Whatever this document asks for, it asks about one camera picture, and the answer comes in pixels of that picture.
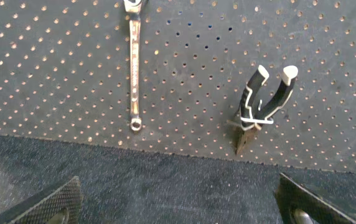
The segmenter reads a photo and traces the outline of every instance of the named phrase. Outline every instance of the black fabric surface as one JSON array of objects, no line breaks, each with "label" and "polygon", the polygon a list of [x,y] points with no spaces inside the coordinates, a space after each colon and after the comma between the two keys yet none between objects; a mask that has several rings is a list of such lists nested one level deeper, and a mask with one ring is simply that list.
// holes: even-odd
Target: black fabric surface
[{"label": "black fabric surface", "polygon": [[80,223],[282,223],[285,172],[356,206],[356,175],[0,137],[0,213],[78,175]]}]

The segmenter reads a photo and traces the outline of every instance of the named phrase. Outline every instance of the wrench handle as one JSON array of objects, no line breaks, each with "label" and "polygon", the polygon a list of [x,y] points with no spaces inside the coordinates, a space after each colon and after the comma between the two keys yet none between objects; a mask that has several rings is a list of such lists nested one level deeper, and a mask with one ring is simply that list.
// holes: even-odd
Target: wrench handle
[{"label": "wrench handle", "polygon": [[131,129],[141,129],[141,118],[139,117],[139,33],[141,31],[140,20],[129,21],[130,41],[130,66],[131,66]]}]

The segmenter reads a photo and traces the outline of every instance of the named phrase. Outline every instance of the pliers handle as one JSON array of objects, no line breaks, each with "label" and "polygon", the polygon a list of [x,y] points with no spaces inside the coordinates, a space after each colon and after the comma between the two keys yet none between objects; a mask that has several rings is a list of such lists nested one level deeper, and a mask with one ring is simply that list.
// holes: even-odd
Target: pliers handle
[{"label": "pliers handle", "polygon": [[298,69],[294,65],[287,66],[280,75],[281,82],[272,99],[261,108],[261,102],[255,102],[255,97],[261,87],[269,78],[269,73],[264,66],[258,66],[257,71],[248,81],[240,100],[240,119],[243,131],[252,128],[261,129],[262,124],[273,124],[271,118],[289,100],[293,92]]}]

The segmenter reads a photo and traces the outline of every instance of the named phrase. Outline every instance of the black pegboard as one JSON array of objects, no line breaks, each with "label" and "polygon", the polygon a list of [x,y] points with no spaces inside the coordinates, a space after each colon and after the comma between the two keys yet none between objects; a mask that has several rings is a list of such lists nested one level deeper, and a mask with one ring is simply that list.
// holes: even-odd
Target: black pegboard
[{"label": "black pegboard", "polygon": [[[149,1],[129,123],[122,1],[0,1],[0,134],[356,172],[356,2]],[[257,65],[295,65],[285,108],[236,156],[233,119]]]}]

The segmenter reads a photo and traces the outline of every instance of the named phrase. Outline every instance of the combination wrench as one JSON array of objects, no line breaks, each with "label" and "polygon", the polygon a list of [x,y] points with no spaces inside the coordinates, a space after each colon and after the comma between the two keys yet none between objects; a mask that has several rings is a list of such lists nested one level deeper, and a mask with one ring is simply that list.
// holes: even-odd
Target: combination wrench
[{"label": "combination wrench", "polygon": [[129,13],[129,43],[131,67],[131,122],[129,126],[133,131],[142,128],[142,119],[139,117],[139,34],[141,32],[141,19],[139,13],[144,0],[124,0],[126,12]]}]

